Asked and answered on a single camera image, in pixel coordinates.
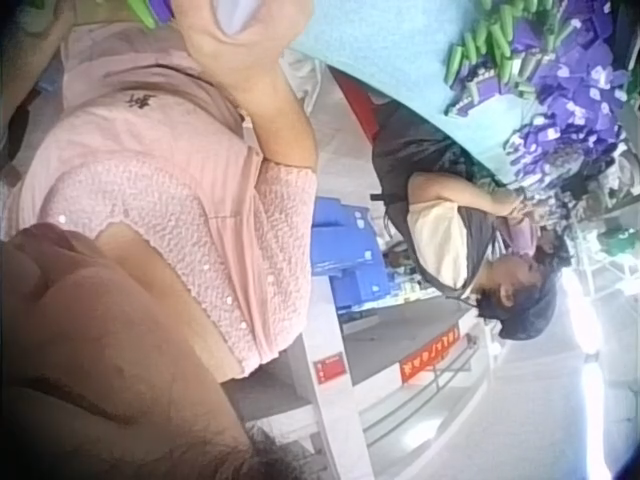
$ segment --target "teal surface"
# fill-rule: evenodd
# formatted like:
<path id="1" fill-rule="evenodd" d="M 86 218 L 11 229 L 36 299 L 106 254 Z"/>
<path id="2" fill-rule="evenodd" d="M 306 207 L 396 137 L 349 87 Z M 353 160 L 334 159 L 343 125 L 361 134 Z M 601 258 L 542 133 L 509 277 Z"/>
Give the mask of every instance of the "teal surface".
<path id="1" fill-rule="evenodd" d="M 294 47 L 409 106 L 510 183 L 503 145 L 537 113 L 537 103 L 510 95 L 468 118 L 444 115 L 453 99 L 444 83 L 449 50 L 479 17 L 478 0 L 316 0 Z"/>

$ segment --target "red sign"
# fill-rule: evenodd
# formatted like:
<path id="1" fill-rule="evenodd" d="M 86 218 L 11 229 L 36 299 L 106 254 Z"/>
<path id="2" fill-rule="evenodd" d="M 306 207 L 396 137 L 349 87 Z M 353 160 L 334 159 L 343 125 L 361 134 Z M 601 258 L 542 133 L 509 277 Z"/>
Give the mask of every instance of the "red sign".
<path id="1" fill-rule="evenodd" d="M 344 361 L 344 354 L 342 353 L 337 353 L 319 362 L 314 362 L 313 366 L 316 371 L 318 385 L 323 385 L 347 374 L 347 365 Z"/>
<path id="2" fill-rule="evenodd" d="M 460 340 L 460 329 L 456 325 L 425 347 L 402 360 L 400 362 L 402 383 L 407 383 L 427 368 L 434 367 L 442 362 L 458 340 Z"/>

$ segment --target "woman in black apron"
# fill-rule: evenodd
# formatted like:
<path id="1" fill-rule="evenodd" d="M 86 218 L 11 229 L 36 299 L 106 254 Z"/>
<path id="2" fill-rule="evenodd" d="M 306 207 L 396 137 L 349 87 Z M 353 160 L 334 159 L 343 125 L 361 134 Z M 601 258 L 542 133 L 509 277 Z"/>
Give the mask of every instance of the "woman in black apron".
<path id="1" fill-rule="evenodd" d="M 495 226 L 522 213 L 520 199 L 477 187 L 490 173 L 407 107 L 388 101 L 376 116 L 382 193 L 373 198 L 384 202 L 425 281 L 447 297 L 474 299 L 480 316 L 502 323 L 502 338 L 539 336 L 555 311 L 555 275 L 528 255 L 505 253 Z"/>

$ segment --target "pink knit top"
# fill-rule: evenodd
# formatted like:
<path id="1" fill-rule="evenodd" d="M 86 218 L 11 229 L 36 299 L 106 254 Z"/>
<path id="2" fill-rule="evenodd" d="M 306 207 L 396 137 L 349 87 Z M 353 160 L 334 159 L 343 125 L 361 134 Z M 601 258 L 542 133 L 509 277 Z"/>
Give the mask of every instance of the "pink knit top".
<path id="1" fill-rule="evenodd" d="M 45 221 L 95 238 L 126 223 L 175 269 L 248 374 L 304 328 L 316 177 L 263 160 L 241 139 L 237 113 L 191 75 L 173 32 L 175 48 L 161 37 L 162 53 L 150 54 L 141 32 L 74 32 L 67 114 L 13 192 L 6 231 Z"/>

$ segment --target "black apron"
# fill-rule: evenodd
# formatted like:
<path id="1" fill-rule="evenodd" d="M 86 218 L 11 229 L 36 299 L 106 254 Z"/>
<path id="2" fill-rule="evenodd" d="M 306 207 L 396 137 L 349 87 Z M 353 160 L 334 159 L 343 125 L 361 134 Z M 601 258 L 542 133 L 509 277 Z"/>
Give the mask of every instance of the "black apron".
<path id="1" fill-rule="evenodd" d="M 407 221 L 407 187 L 416 172 L 448 173 L 475 183 L 478 172 L 486 175 L 487 171 L 483 172 L 483 167 L 451 137 L 407 107 L 391 101 L 377 106 L 375 113 L 379 130 L 373 142 L 373 168 L 382 193 L 371 198 L 384 202 L 386 217 L 407 242 L 424 280 L 447 297 L 461 298 L 473 284 L 494 242 L 494 217 L 474 208 L 458 209 L 467 229 L 467 279 L 461 288 L 454 289 L 440 282 L 418 261 Z"/>

